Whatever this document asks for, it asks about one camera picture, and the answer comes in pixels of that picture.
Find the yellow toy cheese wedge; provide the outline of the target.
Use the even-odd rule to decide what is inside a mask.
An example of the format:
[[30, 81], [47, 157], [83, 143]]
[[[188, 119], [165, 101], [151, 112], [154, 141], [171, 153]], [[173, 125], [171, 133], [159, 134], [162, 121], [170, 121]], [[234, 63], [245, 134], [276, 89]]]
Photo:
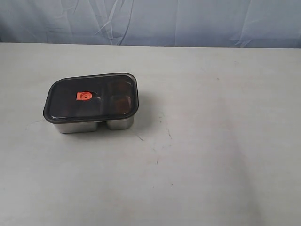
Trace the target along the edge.
[[131, 85], [127, 82], [116, 84], [116, 111], [118, 114], [126, 114], [131, 108]]

